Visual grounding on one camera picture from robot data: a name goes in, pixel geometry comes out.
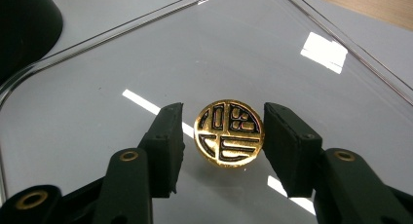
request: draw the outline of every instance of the glass plate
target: glass plate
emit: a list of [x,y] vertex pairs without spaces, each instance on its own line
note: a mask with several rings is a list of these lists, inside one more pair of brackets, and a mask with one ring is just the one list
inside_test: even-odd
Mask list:
[[[413,194],[410,96],[301,0],[182,0],[33,64],[2,87],[7,197],[38,184],[67,194],[103,176],[111,155],[135,147],[154,120],[156,108],[142,99],[183,102],[192,126],[224,98],[261,117],[265,102],[289,107],[324,149],[355,151],[386,184]],[[185,132],[178,193],[154,200],[155,223],[317,222],[309,200],[277,191],[263,153],[243,168],[217,168]]]

